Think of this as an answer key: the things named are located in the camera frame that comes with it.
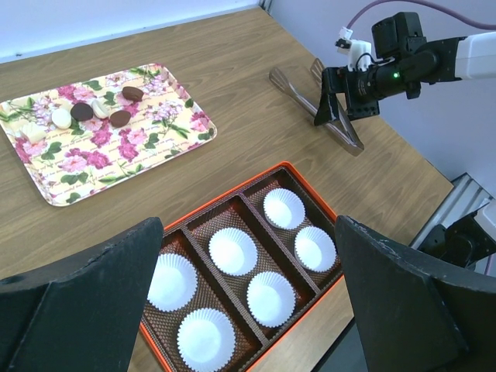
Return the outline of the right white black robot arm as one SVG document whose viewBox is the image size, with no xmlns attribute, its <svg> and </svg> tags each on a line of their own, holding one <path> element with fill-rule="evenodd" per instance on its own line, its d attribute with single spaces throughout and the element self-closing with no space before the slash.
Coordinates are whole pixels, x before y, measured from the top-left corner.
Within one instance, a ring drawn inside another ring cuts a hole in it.
<svg viewBox="0 0 496 372">
<path fill-rule="evenodd" d="M 417 99 L 423 84 L 494 78 L 495 26 L 457 13 L 452 16 L 478 32 L 429 41 L 415 12 L 376 22 L 371 42 L 354 39 L 351 27 L 342 27 L 336 47 L 347 63 L 322 69 L 314 125 L 327 126 L 360 153 L 363 144 L 352 123 L 379 115 L 380 101 L 399 94 Z"/>
</svg>

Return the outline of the metal tongs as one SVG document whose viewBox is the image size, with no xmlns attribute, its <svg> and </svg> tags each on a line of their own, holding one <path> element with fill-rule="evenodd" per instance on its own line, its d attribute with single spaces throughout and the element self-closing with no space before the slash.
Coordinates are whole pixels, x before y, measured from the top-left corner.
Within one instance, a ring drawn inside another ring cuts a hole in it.
<svg viewBox="0 0 496 372">
<path fill-rule="evenodd" d="M 315 59 L 310 67 L 310 74 L 317 84 L 321 87 L 322 71 L 326 68 L 319 58 Z M 269 72 L 269 80 L 282 93 L 289 96 L 299 104 L 311 117 L 315 118 L 319 105 L 313 105 L 303 94 L 299 93 L 296 87 L 290 82 L 289 78 L 278 67 L 273 67 Z M 331 137 L 348 153 L 353 156 L 360 155 L 365 146 L 359 138 L 352 122 L 357 119 L 348 119 L 346 116 L 346 100 L 344 94 L 338 94 L 339 100 L 339 118 L 330 124 L 322 127 L 326 128 Z"/>
</svg>

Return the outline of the dark round chocolate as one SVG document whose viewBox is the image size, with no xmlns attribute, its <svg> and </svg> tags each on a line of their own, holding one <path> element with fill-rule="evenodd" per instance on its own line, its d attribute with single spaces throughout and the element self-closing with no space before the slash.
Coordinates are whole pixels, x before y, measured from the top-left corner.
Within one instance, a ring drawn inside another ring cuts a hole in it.
<svg viewBox="0 0 496 372">
<path fill-rule="evenodd" d="M 94 117 L 92 107 L 85 102 L 77 102 L 70 110 L 71 117 L 79 122 L 90 120 Z"/>
</svg>

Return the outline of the brown oval chocolate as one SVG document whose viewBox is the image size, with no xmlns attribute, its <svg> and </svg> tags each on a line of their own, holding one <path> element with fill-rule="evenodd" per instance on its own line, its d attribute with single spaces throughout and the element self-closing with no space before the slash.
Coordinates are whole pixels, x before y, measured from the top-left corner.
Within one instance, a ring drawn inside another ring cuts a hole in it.
<svg viewBox="0 0 496 372">
<path fill-rule="evenodd" d="M 118 110 L 109 116 L 110 124 L 115 128 L 126 126 L 131 119 L 131 113 L 126 110 Z"/>
</svg>

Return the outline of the white shell chocolate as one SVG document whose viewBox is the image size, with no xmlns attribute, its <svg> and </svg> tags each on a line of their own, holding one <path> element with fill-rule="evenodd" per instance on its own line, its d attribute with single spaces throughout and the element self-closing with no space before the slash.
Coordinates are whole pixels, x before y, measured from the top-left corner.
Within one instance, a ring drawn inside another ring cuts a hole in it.
<svg viewBox="0 0 496 372">
<path fill-rule="evenodd" d="M 109 117 L 109 110 L 97 98 L 91 102 L 91 107 L 94 115 L 99 119 L 107 119 Z"/>
</svg>

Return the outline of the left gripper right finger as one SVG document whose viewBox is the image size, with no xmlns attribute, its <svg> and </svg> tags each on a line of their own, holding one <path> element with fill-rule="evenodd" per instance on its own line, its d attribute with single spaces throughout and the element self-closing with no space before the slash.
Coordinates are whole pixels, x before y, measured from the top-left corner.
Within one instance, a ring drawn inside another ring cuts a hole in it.
<svg viewBox="0 0 496 372">
<path fill-rule="evenodd" d="M 335 238 L 370 371 L 493 371 L 495 279 L 346 215 Z"/>
</svg>

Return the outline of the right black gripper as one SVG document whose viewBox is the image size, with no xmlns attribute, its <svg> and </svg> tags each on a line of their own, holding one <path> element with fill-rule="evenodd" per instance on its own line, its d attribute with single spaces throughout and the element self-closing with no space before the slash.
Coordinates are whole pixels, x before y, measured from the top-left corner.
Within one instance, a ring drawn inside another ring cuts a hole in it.
<svg viewBox="0 0 496 372">
<path fill-rule="evenodd" d="M 345 67 L 326 67 L 322 71 L 321 97 L 314 126 L 324 126 L 339 118 L 338 94 L 344 94 L 348 119 L 365 119 L 380 114 L 377 72 L 372 65 L 364 72 L 348 71 Z"/>
</svg>

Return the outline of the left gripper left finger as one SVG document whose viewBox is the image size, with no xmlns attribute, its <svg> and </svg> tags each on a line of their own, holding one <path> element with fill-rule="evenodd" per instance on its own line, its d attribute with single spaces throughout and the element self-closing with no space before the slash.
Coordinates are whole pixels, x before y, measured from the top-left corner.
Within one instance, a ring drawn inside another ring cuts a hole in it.
<svg viewBox="0 0 496 372">
<path fill-rule="evenodd" d="M 159 218 L 1 281 L 3 371 L 126 371 L 163 237 Z"/>
</svg>

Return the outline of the white round chocolate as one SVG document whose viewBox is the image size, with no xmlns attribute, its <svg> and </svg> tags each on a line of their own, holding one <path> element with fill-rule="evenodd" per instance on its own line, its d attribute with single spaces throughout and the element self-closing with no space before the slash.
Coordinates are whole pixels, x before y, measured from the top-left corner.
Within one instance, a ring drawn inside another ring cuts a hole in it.
<svg viewBox="0 0 496 372">
<path fill-rule="evenodd" d="M 72 117 L 68 110 L 57 108 L 51 114 L 51 121 L 58 129 L 69 129 Z"/>
</svg>

